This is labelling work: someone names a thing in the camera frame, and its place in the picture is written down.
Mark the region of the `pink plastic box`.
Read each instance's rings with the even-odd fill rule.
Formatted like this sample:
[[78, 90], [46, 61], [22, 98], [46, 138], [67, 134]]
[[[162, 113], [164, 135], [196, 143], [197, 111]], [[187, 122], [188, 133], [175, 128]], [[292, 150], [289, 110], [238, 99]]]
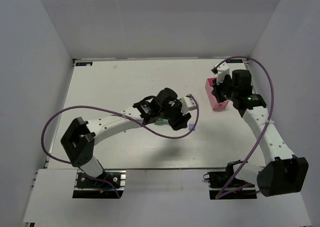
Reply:
[[208, 78], [205, 82], [205, 91], [207, 93], [207, 97], [210, 103], [210, 106], [212, 108], [213, 111], [220, 111], [220, 110], [224, 110], [227, 105], [229, 104], [229, 100], [226, 100], [224, 102], [218, 102], [217, 98], [212, 94], [212, 91], [214, 90], [213, 87], [213, 81], [216, 78]]

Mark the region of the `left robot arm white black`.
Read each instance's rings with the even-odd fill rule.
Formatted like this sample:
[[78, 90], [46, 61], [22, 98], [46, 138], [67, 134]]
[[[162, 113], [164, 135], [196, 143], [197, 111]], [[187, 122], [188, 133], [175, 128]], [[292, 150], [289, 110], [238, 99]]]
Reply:
[[159, 119], [167, 120], [174, 131], [185, 129], [192, 117], [191, 111], [198, 109], [191, 95], [178, 98], [175, 91], [164, 88], [156, 96], [147, 96], [121, 113], [112, 112], [93, 120], [75, 118], [60, 143], [74, 168], [90, 177], [101, 178], [105, 171], [94, 156], [95, 145], [119, 133], [154, 124]]

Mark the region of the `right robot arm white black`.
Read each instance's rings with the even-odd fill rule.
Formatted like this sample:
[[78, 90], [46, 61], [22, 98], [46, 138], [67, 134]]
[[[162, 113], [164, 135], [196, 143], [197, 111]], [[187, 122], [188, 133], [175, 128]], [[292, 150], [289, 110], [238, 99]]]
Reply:
[[274, 123], [268, 119], [267, 104], [253, 92], [252, 75], [248, 70], [214, 70], [212, 95], [218, 103], [231, 101], [241, 118], [250, 127], [262, 151], [265, 166], [246, 160], [229, 162], [225, 168], [227, 187], [233, 179], [258, 187], [265, 197], [298, 193], [302, 190], [309, 164], [297, 157], [286, 145]]

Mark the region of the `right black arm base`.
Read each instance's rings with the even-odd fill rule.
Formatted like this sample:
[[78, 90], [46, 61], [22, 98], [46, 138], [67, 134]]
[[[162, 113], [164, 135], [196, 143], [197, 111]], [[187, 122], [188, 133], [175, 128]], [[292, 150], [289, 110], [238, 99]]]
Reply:
[[[209, 186], [209, 197], [211, 200], [216, 200], [215, 197], [233, 175], [233, 166], [241, 164], [241, 160], [229, 162], [223, 171], [209, 171], [203, 175], [203, 180], [208, 182]], [[234, 178], [226, 188], [228, 190], [236, 189], [247, 185], [248, 183], [244, 180]], [[257, 199], [257, 191], [253, 184], [248, 185], [239, 190], [233, 190], [232, 193], [221, 197], [221, 200], [249, 200]]]

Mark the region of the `green wood block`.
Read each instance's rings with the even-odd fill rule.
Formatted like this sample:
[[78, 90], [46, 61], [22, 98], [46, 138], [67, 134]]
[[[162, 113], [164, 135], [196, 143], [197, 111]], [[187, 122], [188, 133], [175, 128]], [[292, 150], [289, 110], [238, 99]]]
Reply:
[[167, 119], [159, 118], [158, 120], [156, 120], [156, 122], [154, 124], [155, 125], [168, 125], [169, 122]]

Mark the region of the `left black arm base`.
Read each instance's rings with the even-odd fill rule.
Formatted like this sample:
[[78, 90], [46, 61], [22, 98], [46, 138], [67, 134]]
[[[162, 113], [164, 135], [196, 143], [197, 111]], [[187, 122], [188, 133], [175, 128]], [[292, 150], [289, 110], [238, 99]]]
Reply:
[[73, 188], [73, 199], [119, 199], [125, 190], [126, 171], [106, 170], [103, 178], [107, 182], [88, 178], [78, 171]]

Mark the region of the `small purple cube block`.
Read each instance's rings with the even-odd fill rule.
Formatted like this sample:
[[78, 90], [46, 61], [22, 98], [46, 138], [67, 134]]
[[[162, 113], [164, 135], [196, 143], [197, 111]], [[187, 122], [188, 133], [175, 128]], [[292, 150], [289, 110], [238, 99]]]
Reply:
[[189, 130], [190, 131], [195, 131], [195, 129], [196, 129], [196, 124], [195, 123], [190, 123], [189, 124]]

